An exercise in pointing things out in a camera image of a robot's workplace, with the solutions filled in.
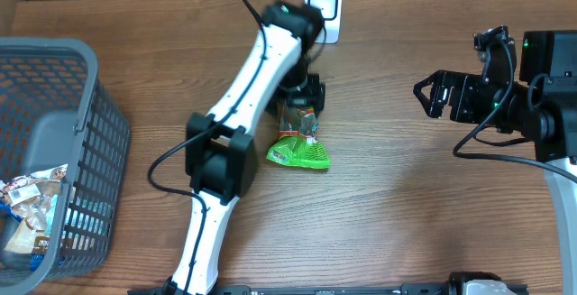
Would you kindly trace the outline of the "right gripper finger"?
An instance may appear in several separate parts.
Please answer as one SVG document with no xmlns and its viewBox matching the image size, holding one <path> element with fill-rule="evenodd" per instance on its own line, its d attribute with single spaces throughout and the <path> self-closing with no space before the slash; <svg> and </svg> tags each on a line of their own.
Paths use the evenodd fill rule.
<svg viewBox="0 0 577 295">
<path fill-rule="evenodd" d="M 444 98 L 421 96 L 418 98 L 421 106 L 424 108 L 427 116 L 431 118 L 440 118 L 443 115 L 446 100 Z"/>
<path fill-rule="evenodd" d="M 444 81 L 448 71 L 440 69 L 431 74 L 428 78 L 415 84 L 413 93 L 418 101 L 447 101 L 449 88 Z M 423 89 L 430 87 L 429 97 L 423 92 Z"/>
</svg>

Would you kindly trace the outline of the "green gummy candy bag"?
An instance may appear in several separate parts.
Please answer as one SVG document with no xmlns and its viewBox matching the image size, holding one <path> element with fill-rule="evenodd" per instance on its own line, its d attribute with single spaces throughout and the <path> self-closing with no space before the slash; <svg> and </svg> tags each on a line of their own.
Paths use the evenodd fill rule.
<svg viewBox="0 0 577 295">
<path fill-rule="evenodd" d="M 279 139 L 268 150 L 266 158 L 274 163 L 313 170 L 327 170 L 330 157 L 316 137 L 318 117 L 310 107 L 282 104 Z"/>
</svg>

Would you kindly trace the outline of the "beige cookie snack bag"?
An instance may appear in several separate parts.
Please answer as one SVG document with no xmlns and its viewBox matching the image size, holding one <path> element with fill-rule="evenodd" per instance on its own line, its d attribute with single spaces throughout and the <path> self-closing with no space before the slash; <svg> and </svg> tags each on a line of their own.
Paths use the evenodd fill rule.
<svg viewBox="0 0 577 295">
<path fill-rule="evenodd" d="M 14 254 L 46 254 L 61 182 L 67 164 L 1 182 L 1 205 L 18 222 L 5 250 Z"/>
</svg>

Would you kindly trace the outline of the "blue snack packet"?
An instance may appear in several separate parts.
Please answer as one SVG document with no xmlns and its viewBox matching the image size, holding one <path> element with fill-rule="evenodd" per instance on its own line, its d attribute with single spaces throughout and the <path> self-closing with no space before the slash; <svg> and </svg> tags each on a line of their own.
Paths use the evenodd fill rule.
<svg viewBox="0 0 577 295">
<path fill-rule="evenodd" d="M 38 267 L 41 265 L 45 254 L 48 251 L 48 247 L 50 245 L 50 238 L 48 236 L 37 236 L 35 238 L 32 253 L 31 253 L 31 261 L 30 261 L 30 270 L 36 271 Z"/>
</svg>

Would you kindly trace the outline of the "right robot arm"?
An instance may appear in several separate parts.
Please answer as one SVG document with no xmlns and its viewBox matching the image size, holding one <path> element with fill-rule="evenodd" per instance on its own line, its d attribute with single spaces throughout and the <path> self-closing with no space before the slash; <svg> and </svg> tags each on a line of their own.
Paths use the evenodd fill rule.
<svg viewBox="0 0 577 295">
<path fill-rule="evenodd" d="M 473 37 L 483 64 L 479 75 L 439 69 L 413 87 L 427 116 L 439 118 L 451 107 L 452 121 L 473 124 L 453 148 L 453 156 L 506 161 L 540 168 L 553 201 L 562 263 L 563 293 L 576 292 L 576 32 L 525 32 L 522 52 L 508 28 L 499 26 Z M 534 159 L 463 152 L 479 133 L 518 132 L 508 147 L 535 146 Z"/>
</svg>

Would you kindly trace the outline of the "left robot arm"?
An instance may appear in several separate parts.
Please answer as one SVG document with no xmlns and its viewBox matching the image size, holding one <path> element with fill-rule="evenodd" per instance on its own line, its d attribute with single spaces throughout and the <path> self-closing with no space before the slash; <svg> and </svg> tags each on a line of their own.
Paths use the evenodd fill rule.
<svg viewBox="0 0 577 295">
<path fill-rule="evenodd" d="M 278 0 L 254 15 L 259 31 L 233 84 L 207 114 L 187 123 L 185 171 L 190 177 L 191 217 L 182 257 L 167 294 L 208 294 L 236 203 L 258 169 L 253 140 L 261 115 L 283 102 L 318 113 L 325 84 L 308 71 L 307 53 L 325 28 L 320 9 Z"/>
</svg>

